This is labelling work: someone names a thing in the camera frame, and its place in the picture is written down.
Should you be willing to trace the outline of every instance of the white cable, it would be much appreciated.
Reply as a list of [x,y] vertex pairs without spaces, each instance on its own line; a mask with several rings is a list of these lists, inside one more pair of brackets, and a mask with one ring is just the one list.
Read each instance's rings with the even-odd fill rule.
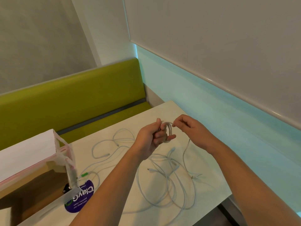
[[[171,135],[172,135],[172,125],[173,125],[173,124],[172,124],[171,122],[166,122],[166,121],[162,121],[162,123],[166,123],[166,126],[167,126],[167,128],[168,128],[168,130],[169,130],[168,136],[171,136]],[[116,136],[118,133],[121,133],[121,132],[124,132],[124,131],[130,132],[132,138],[118,138],[118,139],[115,138],[115,136]],[[104,155],[102,155],[102,156],[95,156],[95,155],[94,155],[94,151],[95,151],[96,146],[99,145],[99,144],[102,143],[102,142],[105,142],[105,141],[112,141],[112,142],[114,142],[114,144],[117,146],[117,148],[115,149],[115,151],[114,151],[112,154],[111,154],[111,153],[107,153],[107,154],[104,154]],[[127,146],[127,145],[120,145],[120,143],[133,143],[134,141],[135,141],[134,134],[133,134],[130,130],[128,130],[128,129],[126,129],[126,128],[122,128],[122,129],[117,130],[117,132],[115,132],[115,134],[113,135],[112,139],[101,140],[101,141],[97,142],[96,144],[94,144],[94,146],[93,146],[92,149],[91,149],[92,157],[93,157],[94,159],[101,159],[101,158],[106,158],[106,159],[103,159],[103,160],[101,160],[101,161],[92,163],[92,164],[90,164],[89,166],[87,166],[87,167],[81,172],[81,177],[85,177],[86,175],[90,175],[90,174],[95,174],[95,175],[98,177],[98,185],[97,185],[96,187],[94,187],[94,190],[98,189],[98,187],[100,186],[100,177],[99,177],[98,173],[99,173],[100,171],[102,171],[103,169],[110,168],[110,167],[113,167],[113,166],[115,166],[115,165],[109,166],[109,167],[106,167],[106,168],[103,168],[103,169],[101,169],[101,170],[98,171],[98,172],[95,172],[94,170],[95,170],[97,167],[102,166],[102,165],[108,163],[108,162],[105,162],[105,161],[107,161],[108,159],[110,159],[110,158],[117,152],[118,149],[123,148],[123,149],[122,149],[122,151],[123,151],[124,149],[129,149],[129,148],[130,148],[130,147]],[[186,150],[188,149],[189,143],[190,143],[190,139],[189,139],[189,141],[188,141],[188,143],[187,143],[187,146],[186,146],[186,148],[184,149],[184,152],[183,152],[183,155],[182,155],[183,165],[182,165],[180,162],[178,162],[177,160],[175,160],[174,158],[171,157],[171,154],[175,151],[175,147],[174,147],[174,148],[171,148],[171,150],[167,153],[166,156],[165,156],[165,155],[162,155],[162,154],[153,153],[153,154],[149,157],[149,160],[152,162],[152,164],[154,165],[155,169],[148,168],[148,171],[149,171],[150,173],[152,173],[152,172],[159,173],[160,175],[162,175],[163,177],[166,178],[166,182],[165,182],[165,183],[166,183],[166,189],[164,190],[164,193],[159,197],[159,199],[158,199],[157,201],[155,201],[155,202],[151,202],[151,201],[145,196],[145,194],[143,193],[143,191],[142,191],[142,189],[141,189],[140,182],[139,182],[139,167],[138,167],[137,172],[136,172],[136,182],[137,182],[137,186],[138,186],[138,189],[139,189],[141,195],[143,196],[143,198],[144,198],[150,205],[147,206],[147,207],[144,207],[144,208],[142,208],[142,209],[139,209],[139,210],[137,210],[137,211],[128,211],[128,212],[124,211],[122,214],[140,213],[140,212],[143,212],[143,211],[146,211],[146,210],[152,208],[153,206],[158,207],[158,208],[167,208],[167,207],[169,207],[170,205],[175,204],[178,208],[180,208],[180,211],[178,212],[178,214],[177,214],[171,221],[169,221],[168,223],[166,223],[166,224],[163,225],[163,226],[168,226],[169,224],[171,224],[172,222],[174,222],[174,221],[176,220],[176,218],[181,214],[181,212],[182,212],[183,210],[191,209],[191,208],[194,206],[194,204],[195,204],[195,202],[196,202],[196,189],[195,189],[195,184],[194,184],[193,178],[198,177],[198,176],[200,176],[200,175],[202,175],[202,174],[191,173],[191,172],[189,172],[189,171],[187,170],[187,168],[186,168],[185,160],[184,160],[184,154],[185,154]],[[167,161],[172,171],[171,171],[169,174],[167,174],[167,173],[163,170],[163,168],[160,167],[160,166],[156,163],[156,161]],[[91,167],[91,166],[93,166],[93,165],[95,165],[95,164],[99,164],[99,165],[96,166],[92,171],[86,172],[86,173],[85,173],[85,171],[86,171],[89,167]],[[189,206],[189,207],[186,207],[186,206],[185,206],[185,205],[186,205],[186,200],[187,200],[187,193],[186,193],[186,190],[185,190],[185,188],[184,188],[184,186],[183,186],[183,184],[182,184],[182,182],[181,182],[179,176],[178,176],[177,173],[176,173],[176,171],[178,170],[178,168],[179,168],[180,166],[181,166],[182,168],[184,168],[184,170],[187,172],[188,176],[190,177],[190,179],[191,179],[191,181],[192,181],[192,183],[193,183],[193,187],[194,187],[194,201],[193,201],[193,204],[192,204],[191,206]],[[176,196],[177,196],[177,190],[176,190],[176,186],[175,186],[174,181],[173,181],[173,180],[171,179],[171,177],[170,177],[172,174],[175,175],[175,177],[176,177],[176,179],[178,180],[178,182],[179,182],[179,184],[180,184],[180,187],[181,187],[181,189],[182,189],[182,191],[183,191],[184,200],[183,200],[183,205],[182,205],[182,206],[179,206],[179,205],[175,202]],[[169,190],[170,184],[171,184],[171,190],[173,190],[173,195],[172,195],[172,196],[171,196],[171,190]],[[160,204],[163,200],[165,200],[166,196],[169,196],[170,201],[167,202],[166,204]]]

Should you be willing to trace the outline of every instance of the light blue wall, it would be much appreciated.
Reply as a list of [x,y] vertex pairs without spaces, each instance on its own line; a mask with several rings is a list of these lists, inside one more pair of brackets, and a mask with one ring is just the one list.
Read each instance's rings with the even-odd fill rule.
[[137,54],[151,90],[202,122],[301,211],[301,131],[138,46]]

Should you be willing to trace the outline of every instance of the table surface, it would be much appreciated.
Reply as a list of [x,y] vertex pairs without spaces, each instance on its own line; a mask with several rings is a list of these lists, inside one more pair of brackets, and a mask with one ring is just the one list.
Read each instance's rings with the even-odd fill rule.
[[[185,114],[185,112],[173,101],[168,101],[73,142],[71,146],[75,154],[78,173],[81,173],[88,165],[102,160],[92,158],[91,148],[95,143],[101,140],[112,139],[117,130],[127,128],[136,137],[138,131],[142,127],[156,121],[156,118],[172,122],[181,114]],[[177,138],[169,143],[161,144],[159,148],[156,149],[155,153],[166,155],[171,148],[175,147],[172,157],[182,163],[182,154],[189,138],[178,128],[173,128],[172,132],[177,135]],[[118,135],[119,138],[130,137],[130,134],[126,132],[122,132]],[[95,148],[95,155],[102,156],[107,153],[112,153],[115,149],[116,145],[112,141],[106,141]],[[106,176],[113,169],[113,165],[118,163],[125,152],[126,149],[119,149],[116,154],[112,156],[113,160],[108,160],[108,163],[100,165],[97,168],[92,166],[87,171],[93,170],[99,172],[100,182],[103,182]],[[190,143],[185,153],[185,163],[190,172],[202,174],[199,178],[193,179],[196,188],[196,202],[191,209],[183,210],[179,217],[177,217],[177,219],[170,225],[193,225],[231,195],[231,191],[218,164],[214,158],[203,149],[198,148],[193,143]],[[144,191],[149,200],[155,202],[166,189],[166,179],[159,173],[150,173],[147,168],[154,168],[150,160],[143,161],[139,167],[141,189]],[[179,168],[177,170],[177,174],[183,182],[187,192],[188,200],[186,203],[187,205],[192,204],[194,199],[192,180],[183,169]],[[95,186],[97,185],[97,177],[89,175],[89,179],[92,180]],[[181,206],[183,204],[184,197],[183,191],[182,189],[179,189],[179,184],[175,185],[177,188],[177,198],[175,202]],[[135,179],[124,211],[137,211],[147,206],[149,206],[149,204],[140,194]],[[167,208],[152,207],[141,213],[123,214],[119,225],[163,226],[170,222],[179,213],[179,211],[180,209],[175,205],[171,205]],[[45,216],[36,224],[36,226],[66,226],[71,223],[75,216],[75,213],[67,212],[62,205]]]

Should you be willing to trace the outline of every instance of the finger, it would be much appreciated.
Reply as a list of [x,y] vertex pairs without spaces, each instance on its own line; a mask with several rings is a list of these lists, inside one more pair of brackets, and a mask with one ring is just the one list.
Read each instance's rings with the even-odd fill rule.
[[167,138],[166,138],[166,141],[171,141],[171,140],[173,140],[174,138],[176,138],[177,136],[175,135],[175,134],[173,134],[173,135],[171,135],[171,136],[168,136]]
[[166,130],[165,131],[159,131],[155,134],[155,138],[160,138],[166,136]]
[[181,121],[182,123],[186,123],[188,127],[191,127],[194,119],[188,115],[182,114],[178,118],[176,118],[175,121]]
[[166,130],[166,127],[167,127],[167,123],[162,123],[161,126],[160,126],[160,129],[161,130]]
[[190,129],[190,127],[188,127],[183,121],[178,121],[178,120],[175,120],[174,122],[174,125],[176,127],[178,127],[182,132],[185,132],[187,133]]
[[163,141],[166,140],[166,137],[160,137],[160,138],[156,138],[153,140],[153,143],[154,144],[160,144],[160,143],[163,143]]

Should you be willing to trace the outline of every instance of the round sticker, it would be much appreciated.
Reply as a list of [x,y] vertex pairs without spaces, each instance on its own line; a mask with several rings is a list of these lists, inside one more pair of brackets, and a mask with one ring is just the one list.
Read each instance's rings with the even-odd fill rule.
[[94,185],[90,180],[86,181],[86,183],[80,187],[83,191],[65,204],[65,209],[70,213],[79,212],[94,193]]

